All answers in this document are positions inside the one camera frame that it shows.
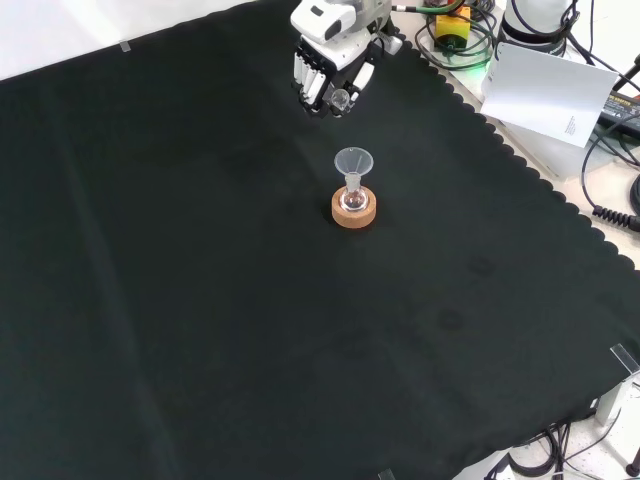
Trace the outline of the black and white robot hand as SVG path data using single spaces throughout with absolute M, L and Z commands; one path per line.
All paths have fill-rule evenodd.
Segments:
M 373 77 L 372 50 L 396 54 L 390 1 L 300 2 L 290 23 L 300 34 L 293 57 L 292 84 L 313 116 L 348 114 Z

